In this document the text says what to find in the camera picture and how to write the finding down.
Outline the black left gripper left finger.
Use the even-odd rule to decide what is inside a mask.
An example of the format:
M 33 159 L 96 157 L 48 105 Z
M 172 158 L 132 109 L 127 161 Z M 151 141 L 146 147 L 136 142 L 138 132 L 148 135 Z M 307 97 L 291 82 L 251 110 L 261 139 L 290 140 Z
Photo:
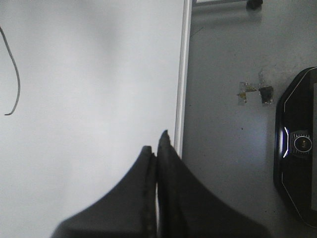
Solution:
M 130 170 L 104 197 L 61 222 L 54 238 L 155 238 L 157 159 L 144 146 Z

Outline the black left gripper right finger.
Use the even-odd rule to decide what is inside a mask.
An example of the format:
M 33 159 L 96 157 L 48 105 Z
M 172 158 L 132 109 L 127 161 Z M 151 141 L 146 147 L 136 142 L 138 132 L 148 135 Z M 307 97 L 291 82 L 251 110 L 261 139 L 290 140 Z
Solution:
M 267 228 L 213 195 L 186 167 L 165 130 L 158 144 L 161 238 L 268 238 Z

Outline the black robot base with light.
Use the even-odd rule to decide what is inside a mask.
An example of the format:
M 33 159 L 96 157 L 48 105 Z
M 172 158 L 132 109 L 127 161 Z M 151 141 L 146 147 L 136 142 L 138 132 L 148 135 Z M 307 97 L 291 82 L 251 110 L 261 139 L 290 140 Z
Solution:
M 278 100 L 274 186 L 289 211 L 317 227 L 317 69 L 302 70 Z

